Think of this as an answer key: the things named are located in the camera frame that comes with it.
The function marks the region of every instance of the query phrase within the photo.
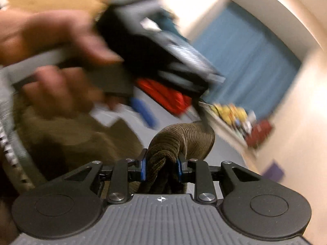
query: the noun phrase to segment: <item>gray floor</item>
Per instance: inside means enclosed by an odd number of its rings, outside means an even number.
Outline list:
[[[172,116],[158,103],[156,103],[153,99],[151,99],[139,89],[135,89],[135,96],[144,100],[148,105],[148,108],[150,108],[152,113],[157,117],[158,127],[156,130],[147,128],[137,113],[133,112],[129,107],[123,105],[118,112],[110,112],[104,108],[97,107],[92,111],[92,115],[105,125],[110,125],[118,117],[123,118],[138,135],[144,147],[148,147],[152,138],[162,128],[174,123],[191,123],[194,120],[187,115],[183,115],[181,118]],[[216,136],[214,147],[212,148],[210,154],[207,156],[206,161],[209,163],[209,165],[220,166],[220,163],[225,160],[230,160],[245,167],[245,163],[241,155],[219,136]],[[222,195],[218,182],[215,182],[215,189],[217,196],[221,198]],[[188,192],[194,192],[194,184],[189,183]]]

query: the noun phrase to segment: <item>gray ribbed panel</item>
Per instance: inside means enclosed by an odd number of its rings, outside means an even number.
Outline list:
[[[25,234],[12,245],[308,245],[301,237],[288,241],[256,241],[231,229],[210,205],[189,194],[134,195],[110,206],[101,220],[79,235],[43,241]]]

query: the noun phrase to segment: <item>blue curtain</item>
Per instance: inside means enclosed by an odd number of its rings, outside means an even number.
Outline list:
[[[211,61],[226,81],[204,97],[208,103],[234,103],[269,116],[283,98],[301,62],[257,18],[236,3],[205,29],[193,46]]]

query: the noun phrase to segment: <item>silver screw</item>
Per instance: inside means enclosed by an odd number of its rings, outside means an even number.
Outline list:
[[[112,201],[122,201],[123,199],[125,199],[125,196],[120,192],[113,192],[109,194],[109,198]]]
[[[215,199],[215,196],[212,193],[205,192],[199,195],[199,199],[205,202],[210,202]]]

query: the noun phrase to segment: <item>red object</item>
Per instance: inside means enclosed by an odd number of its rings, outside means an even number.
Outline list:
[[[179,116],[191,105],[192,99],[151,79],[138,79],[137,85],[171,114]]]
[[[253,148],[258,147],[266,140],[272,129],[273,127],[268,120],[262,120],[253,127],[251,134],[245,138],[247,145]]]

